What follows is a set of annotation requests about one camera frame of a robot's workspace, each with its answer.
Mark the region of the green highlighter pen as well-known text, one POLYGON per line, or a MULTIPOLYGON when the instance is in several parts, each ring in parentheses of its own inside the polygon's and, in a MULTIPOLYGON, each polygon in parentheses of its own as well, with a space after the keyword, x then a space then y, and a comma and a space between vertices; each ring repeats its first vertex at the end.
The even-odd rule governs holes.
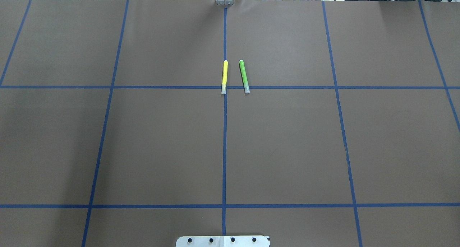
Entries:
POLYGON ((239 60, 239 67, 240 67, 240 74, 241 74, 245 94, 249 94, 250 87, 249 87, 248 75, 247 75, 246 65, 245 65, 244 60, 239 60))

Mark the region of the yellow highlighter pen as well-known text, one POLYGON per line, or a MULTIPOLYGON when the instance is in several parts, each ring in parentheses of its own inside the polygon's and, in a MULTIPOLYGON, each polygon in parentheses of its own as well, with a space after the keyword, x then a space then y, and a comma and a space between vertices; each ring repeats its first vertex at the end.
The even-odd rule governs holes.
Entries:
POLYGON ((223 61, 222 81, 221 81, 221 94, 222 95, 226 95, 227 81, 228 81, 228 60, 224 60, 223 61))

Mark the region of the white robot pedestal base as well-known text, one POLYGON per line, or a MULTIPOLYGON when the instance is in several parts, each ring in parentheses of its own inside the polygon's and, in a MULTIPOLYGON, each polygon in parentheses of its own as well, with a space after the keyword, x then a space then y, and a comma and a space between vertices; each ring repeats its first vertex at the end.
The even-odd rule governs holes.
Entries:
POLYGON ((241 236, 189 236, 179 237, 176 247, 270 247, 269 237, 262 235, 241 236))

